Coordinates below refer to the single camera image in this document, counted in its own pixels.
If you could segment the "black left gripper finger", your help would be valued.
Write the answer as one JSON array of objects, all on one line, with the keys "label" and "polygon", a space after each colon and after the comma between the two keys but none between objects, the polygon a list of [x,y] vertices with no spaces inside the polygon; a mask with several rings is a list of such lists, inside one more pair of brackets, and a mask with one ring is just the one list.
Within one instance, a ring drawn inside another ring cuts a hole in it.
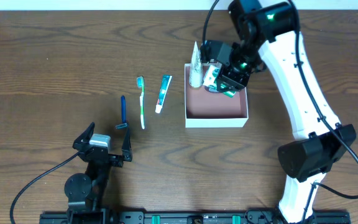
[{"label": "black left gripper finger", "polygon": [[123,156],[123,160],[126,162],[131,162],[132,161],[132,148],[131,148],[131,131],[129,126],[125,127],[125,136],[124,136],[124,141],[122,144],[122,156]]},{"label": "black left gripper finger", "polygon": [[73,148],[81,151],[83,147],[89,144],[94,133],[95,123],[92,122],[73,142]]}]

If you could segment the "green Dettol soap bar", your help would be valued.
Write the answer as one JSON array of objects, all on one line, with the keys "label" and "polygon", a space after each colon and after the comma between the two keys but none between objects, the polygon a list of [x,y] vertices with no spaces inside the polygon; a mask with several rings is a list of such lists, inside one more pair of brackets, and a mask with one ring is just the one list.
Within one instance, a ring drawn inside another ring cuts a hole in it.
[{"label": "green Dettol soap bar", "polygon": [[204,75],[203,85],[210,93],[222,93],[230,98],[233,98],[236,91],[232,91],[225,83],[218,80],[220,69],[214,65],[210,65]]}]

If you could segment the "clear pump soap bottle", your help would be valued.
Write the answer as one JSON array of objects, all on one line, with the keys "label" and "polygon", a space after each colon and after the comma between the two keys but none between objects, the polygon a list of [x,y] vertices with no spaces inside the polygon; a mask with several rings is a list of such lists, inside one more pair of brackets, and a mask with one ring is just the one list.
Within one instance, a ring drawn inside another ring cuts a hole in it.
[{"label": "clear pump soap bottle", "polygon": [[215,65],[210,65],[204,75],[203,85],[206,90],[211,93],[218,93],[216,79],[219,75],[219,71],[220,68]]}]

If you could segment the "white cream shampoo tube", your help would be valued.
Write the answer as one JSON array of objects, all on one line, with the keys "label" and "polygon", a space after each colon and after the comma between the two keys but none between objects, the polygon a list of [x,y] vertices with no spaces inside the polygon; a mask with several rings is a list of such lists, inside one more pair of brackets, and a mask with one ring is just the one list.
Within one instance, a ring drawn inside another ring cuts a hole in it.
[{"label": "white cream shampoo tube", "polygon": [[194,44],[191,56],[189,84],[195,89],[198,89],[203,85],[203,65],[201,63],[201,55],[197,42]]}]

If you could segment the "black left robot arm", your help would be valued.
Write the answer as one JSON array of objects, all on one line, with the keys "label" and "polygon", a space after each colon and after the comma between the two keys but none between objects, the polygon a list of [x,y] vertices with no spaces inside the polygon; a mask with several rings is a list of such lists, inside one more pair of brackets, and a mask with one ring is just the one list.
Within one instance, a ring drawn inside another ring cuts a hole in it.
[{"label": "black left robot arm", "polygon": [[125,162],[132,161],[130,129],[127,123],[116,126],[116,129],[125,131],[121,155],[111,153],[111,137],[95,134],[94,128],[95,124],[91,123],[73,142],[78,157],[88,164],[84,173],[72,175],[65,183],[68,209],[73,212],[99,209],[111,168],[122,167]]}]

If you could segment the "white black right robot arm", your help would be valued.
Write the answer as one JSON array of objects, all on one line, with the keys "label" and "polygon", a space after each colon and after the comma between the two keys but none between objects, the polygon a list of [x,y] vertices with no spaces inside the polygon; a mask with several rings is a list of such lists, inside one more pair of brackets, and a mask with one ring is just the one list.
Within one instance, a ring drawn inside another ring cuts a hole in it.
[{"label": "white black right robot arm", "polygon": [[203,62],[216,62],[220,93],[243,90],[253,73],[269,70],[290,117],[294,140],[278,148],[287,175],[274,223],[349,223],[347,212],[316,212],[312,205],[325,175],[356,138],[328,105],[308,62],[298,11],[291,1],[263,7],[233,1],[228,7],[240,41],[204,40]]}]

